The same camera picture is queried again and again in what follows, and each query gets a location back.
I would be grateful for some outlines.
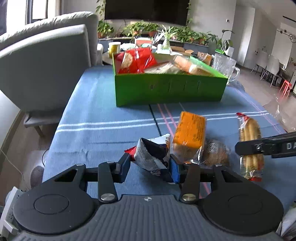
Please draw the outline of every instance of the silver screw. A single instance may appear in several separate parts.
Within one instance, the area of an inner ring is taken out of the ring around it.
[[[196,196],[192,193],[186,193],[182,196],[182,199],[184,201],[194,201],[196,199]]]
[[[115,198],[115,195],[112,193],[105,193],[103,195],[101,195],[101,199],[103,201],[112,201]]]

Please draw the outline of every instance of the green cardboard box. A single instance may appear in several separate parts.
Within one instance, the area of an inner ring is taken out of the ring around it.
[[[158,63],[170,61],[173,56],[154,54]],[[227,78],[205,63],[201,64],[214,77],[187,74],[117,74],[120,65],[114,64],[116,106],[172,102],[220,101]]]

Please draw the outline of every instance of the black tv screen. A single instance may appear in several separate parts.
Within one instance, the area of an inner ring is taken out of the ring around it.
[[[186,25],[189,0],[106,0],[105,19],[137,19]]]

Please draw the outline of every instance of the white cable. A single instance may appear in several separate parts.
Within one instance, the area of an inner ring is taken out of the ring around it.
[[[24,175],[23,175],[23,173],[8,159],[8,157],[7,157],[7,155],[2,151],[2,149],[0,148],[0,151],[3,153],[3,155],[5,156],[5,158],[6,158],[6,160],[22,175],[22,179],[23,179],[23,181],[24,181],[24,184],[25,184],[25,186],[26,186],[26,189],[27,189],[27,191],[29,191],[29,188],[28,188],[28,186],[27,186],[27,184],[26,184],[26,181],[25,181],[25,179],[24,179]]]

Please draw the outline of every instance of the white stripe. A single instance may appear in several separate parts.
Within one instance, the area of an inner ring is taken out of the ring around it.
[[[255,111],[255,112],[242,112],[242,114],[254,114],[254,113],[263,113],[267,112],[267,110],[264,111]],[[221,115],[236,115],[236,113],[221,113],[221,114],[210,114],[210,115],[203,115],[204,117],[207,116],[221,116]],[[180,116],[174,116],[174,119],[179,119]],[[119,120],[119,121],[108,121],[108,122],[83,122],[83,123],[76,123],[76,124],[60,124],[57,129],[64,127],[64,126],[99,126],[99,125],[111,125],[111,124],[126,124],[126,123],[135,123],[135,122],[145,122],[145,121],[153,121],[154,119],[138,119],[138,120]],[[163,118],[155,118],[157,121],[163,120]]]
[[[265,114],[259,114],[259,115],[249,115],[249,116],[263,116],[268,115],[269,113]],[[220,117],[220,118],[210,118],[207,119],[207,121],[213,121],[213,120],[223,120],[223,119],[233,119],[237,118],[237,116],[228,116],[228,117]],[[165,122],[160,122],[158,125],[164,125]],[[143,127],[143,126],[153,126],[155,123],[147,123],[147,124],[139,124],[139,125],[129,125],[129,126],[107,126],[107,127],[84,127],[84,128],[78,128],[78,129],[60,129],[57,130],[56,133],[59,132],[72,132],[72,131],[99,131],[99,130],[113,130],[113,129],[126,129],[126,128],[134,128],[134,127]]]

